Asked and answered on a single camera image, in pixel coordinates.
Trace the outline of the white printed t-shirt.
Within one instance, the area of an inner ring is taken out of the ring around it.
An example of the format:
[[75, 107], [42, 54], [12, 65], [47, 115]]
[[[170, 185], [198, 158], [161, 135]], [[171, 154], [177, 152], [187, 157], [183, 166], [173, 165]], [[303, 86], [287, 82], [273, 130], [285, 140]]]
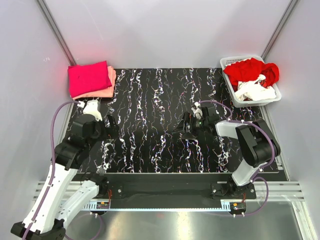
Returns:
[[246, 99], [252, 101], [261, 101], [276, 98], [276, 91], [272, 86], [263, 86], [266, 83], [266, 77], [260, 74], [256, 80], [239, 81], [235, 96], [239, 101]]

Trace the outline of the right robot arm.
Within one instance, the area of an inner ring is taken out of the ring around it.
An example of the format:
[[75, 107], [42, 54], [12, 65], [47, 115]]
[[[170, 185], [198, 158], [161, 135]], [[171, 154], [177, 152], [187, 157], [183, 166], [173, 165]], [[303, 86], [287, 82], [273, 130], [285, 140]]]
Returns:
[[194, 106], [185, 112], [173, 130], [183, 140], [197, 140], [200, 133], [236, 139], [242, 161], [226, 183], [212, 188], [213, 198], [242, 198], [253, 187], [255, 177], [271, 164], [280, 152], [280, 146], [263, 119], [254, 122], [221, 120], [208, 107]]

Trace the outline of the red t-shirt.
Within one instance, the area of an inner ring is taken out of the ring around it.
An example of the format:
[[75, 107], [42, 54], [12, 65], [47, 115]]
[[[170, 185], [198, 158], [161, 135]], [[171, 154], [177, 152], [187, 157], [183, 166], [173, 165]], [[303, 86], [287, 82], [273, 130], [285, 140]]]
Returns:
[[261, 85], [267, 88], [277, 83], [280, 78], [280, 71], [276, 64], [264, 63], [253, 57], [232, 63], [226, 66], [223, 72], [233, 86], [238, 86], [239, 82], [255, 81], [259, 75], [264, 75], [265, 80]]

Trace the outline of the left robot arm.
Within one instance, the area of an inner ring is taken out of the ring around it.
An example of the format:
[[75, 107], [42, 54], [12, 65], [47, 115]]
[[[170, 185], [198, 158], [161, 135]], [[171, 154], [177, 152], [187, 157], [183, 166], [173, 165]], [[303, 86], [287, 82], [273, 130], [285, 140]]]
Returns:
[[93, 198], [112, 197], [108, 178], [90, 173], [76, 192], [61, 203], [63, 196], [95, 144], [113, 140], [119, 127], [112, 115], [109, 126], [100, 112], [100, 102], [74, 101], [82, 114], [73, 121], [70, 132], [58, 145], [51, 145], [51, 165], [44, 186], [23, 221], [16, 222], [10, 232], [22, 240], [62, 240], [72, 220]]

